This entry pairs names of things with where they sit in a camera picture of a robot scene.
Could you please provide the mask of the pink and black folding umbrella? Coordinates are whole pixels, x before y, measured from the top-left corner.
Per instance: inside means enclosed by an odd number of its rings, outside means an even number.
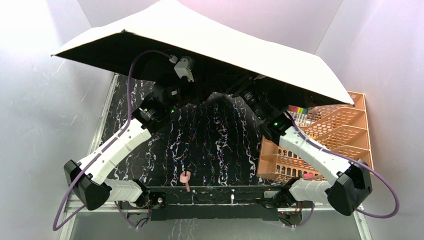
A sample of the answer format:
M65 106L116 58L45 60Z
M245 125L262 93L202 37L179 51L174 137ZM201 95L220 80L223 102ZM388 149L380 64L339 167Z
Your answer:
M211 20L176 0L150 7L65 43L55 56L156 82L177 76L171 55L193 59L199 104L213 93L231 95L240 78L277 87L289 106L349 104L351 97L318 56L269 42Z

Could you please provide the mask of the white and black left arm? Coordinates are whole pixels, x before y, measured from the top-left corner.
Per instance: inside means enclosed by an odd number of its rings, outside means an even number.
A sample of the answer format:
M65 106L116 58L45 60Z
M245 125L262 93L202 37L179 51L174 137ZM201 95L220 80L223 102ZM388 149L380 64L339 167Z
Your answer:
M143 208L149 202L150 190L138 179L109 179L109 173L167 125L176 110L200 95L200 85L186 77L165 77L155 82L153 91L138 108L129 110L127 122L111 138L88 156L64 165L69 191L89 211L106 202L129 202Z

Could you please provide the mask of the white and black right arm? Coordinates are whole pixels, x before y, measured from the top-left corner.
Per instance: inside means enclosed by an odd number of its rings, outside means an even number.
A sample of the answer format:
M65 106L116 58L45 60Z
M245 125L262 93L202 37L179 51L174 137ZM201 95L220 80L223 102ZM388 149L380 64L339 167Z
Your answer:
M232 86L259 120L262 133L257 176L279 181L278 206L296 202L331 205L350 216L371 194L373 160L365 96L350 92L350 103L319 107L297 125L277 87L249 79Z

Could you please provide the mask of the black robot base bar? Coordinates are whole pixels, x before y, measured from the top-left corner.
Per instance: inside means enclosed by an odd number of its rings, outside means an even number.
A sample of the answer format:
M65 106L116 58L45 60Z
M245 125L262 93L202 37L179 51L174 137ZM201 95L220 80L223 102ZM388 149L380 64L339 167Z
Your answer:
M150 187L152 219L278 220L282 208L295 206L280 185Z

